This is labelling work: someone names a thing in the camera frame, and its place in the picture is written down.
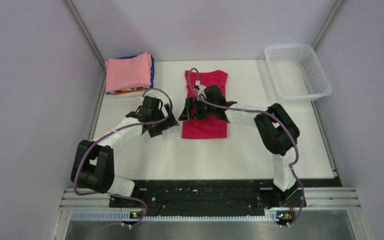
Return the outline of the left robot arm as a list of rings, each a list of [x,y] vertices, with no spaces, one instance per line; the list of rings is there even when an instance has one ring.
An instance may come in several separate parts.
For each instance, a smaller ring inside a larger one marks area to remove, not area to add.
[[[153,138],[178,126],[172,110],[171,101],[164,104],[159,98],[145,96],[141,105],[111,131],[94,140],[82,140],[71,170],[74,188],[86,188],[92,194],[119,195],[127,206],[136,206],[141,194],[134,189],[132,180],[115,174],[115,153],[144,133]]]

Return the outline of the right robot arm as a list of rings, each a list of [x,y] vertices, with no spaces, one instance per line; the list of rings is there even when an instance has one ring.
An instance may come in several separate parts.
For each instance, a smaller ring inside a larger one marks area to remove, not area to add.
[[[216,85],[198,85],[192,92],[195,97],[186,98],[179,121],[202,122],[214,116],[225,123],[255,127],[263,145],[272,154],[273,200],[279,206],[287,206],[299,187],[294,165],[299,160],[300,130],[284,107],[274,103],[263,110],[227,101]]]

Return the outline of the crimson red t shirt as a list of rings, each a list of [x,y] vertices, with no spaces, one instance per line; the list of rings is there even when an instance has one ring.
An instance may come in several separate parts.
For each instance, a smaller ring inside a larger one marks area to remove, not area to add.
[[[226,95],[228,73],[222,70],[201,72],[200,83],[206,87],[216,85]],[[184,121],[181,137],[188,140],[225,139],[228,137],[228,123],[211,114],[208,119]]]

